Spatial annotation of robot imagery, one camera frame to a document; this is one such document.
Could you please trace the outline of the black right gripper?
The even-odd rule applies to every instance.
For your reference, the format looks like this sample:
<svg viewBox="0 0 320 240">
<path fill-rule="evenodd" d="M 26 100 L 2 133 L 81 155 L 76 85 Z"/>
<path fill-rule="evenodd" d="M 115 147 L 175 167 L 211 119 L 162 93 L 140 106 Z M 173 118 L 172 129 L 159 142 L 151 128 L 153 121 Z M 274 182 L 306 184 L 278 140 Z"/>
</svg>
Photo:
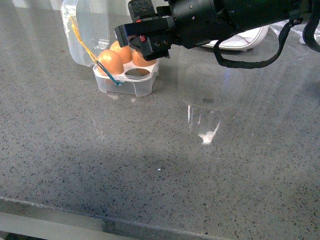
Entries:
<svg viewBox="0 0 320 240">
<path fill-rule="evenodd" d="M 150 0 L 131 0 L 128 9 L 132 22 L 114 29 L 117 40 L 147 61 L 169 57 L 172 45 L 191 49 L 227 40 L 238 30 L 223 0 L 170 0 L 158 7 Z"/>
</svg>

